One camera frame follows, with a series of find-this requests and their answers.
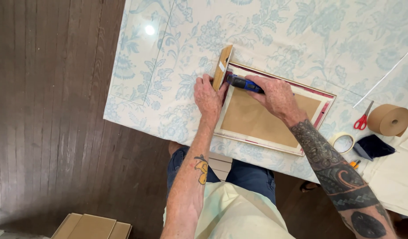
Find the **scissors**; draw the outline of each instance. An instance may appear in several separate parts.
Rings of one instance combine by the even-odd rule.
[[[360,130],[364,130],[366,128],[366,122],[367,122],[367,116],[369,114],[370,108],[373,105],[373,101],[369,104],[369,107],[367,108],[366,112],[364,113],[364,115],[354,123],[354,128],[355,129],[360,129]]]

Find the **kraft paper tape roll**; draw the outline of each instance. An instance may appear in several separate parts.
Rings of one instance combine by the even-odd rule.
[[[332,136],[328,141],[335,150],[340,154],[345,154],[350,151],[354,146],[353,136],[346,132],[339,132]]]
[[[400,137],[408,126],[408,109],[390,104],[376,107],[367,118],[367,127],[384,136]]]

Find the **white stick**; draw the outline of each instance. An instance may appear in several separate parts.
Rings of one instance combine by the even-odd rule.
[[[387,72],[387,74],[385,74],[385,76],[384,76],[383,78],[381,78],[381,80],[378,81],[378,83],[376,83],[376,84],[372,87],[372,89],[370,89],[370,90],[366,93],[366,95],[364,95],[364,96],[359,100],[359,102],[357,102],[357,103],[353,106],[353,108],[356,107],[360,102],[362,102],[362,100],[363,100],[364,98],[366,98],[366,96],[368,96],[369,93],[370,93],[373,89],[375,89],[375,87],[376,87],[377,85],[379,85],[379,83],[381,83],[381,81],[382,81],[383,79],[385,79],[385,78],[388,76],[388,74],[390,74],[390,73],[392,72],[392,70],[394,70],[394,68],[395,68],[395,67],[401,62],[401,60],[403,60],[404,57],[406,57],[407,55],[408,55],[408,52],[397,62],[397,64],[395,64],[395,65],[392,67],[392,69],[391,69],[389,72]]]

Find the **dark hardwood floor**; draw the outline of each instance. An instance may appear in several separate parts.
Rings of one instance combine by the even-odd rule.
[[[124,0],[0,0],[0,228],[51,236],[70,212],[158,238],[168,142],[102,119]],[[322,190],[276,173],[301,238],[352,238]]]

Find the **sleeve tattoo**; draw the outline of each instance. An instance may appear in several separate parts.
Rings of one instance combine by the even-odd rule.
[[[195,169],[201,170],[202,173],[200,178],[198,179],[198,182],[200,182],[202,185],[205,185],[205,183],[207,182],[208,162],[204,159],[204,155],[197,156],[194,159],[201,160],[195,165]]]
[[[366,238],[385,236],[385,227],[391,226],[387,212],[361,176],[313,127],[309,120],[299,122],[290,128],[301,144],[317,178],[335,208],[342,211],[353,209],[350,223],[341,215],[346,226]],[[362,213],[359,209],[375,206],[375,213],[385,217],[388,225],[375,217]]]

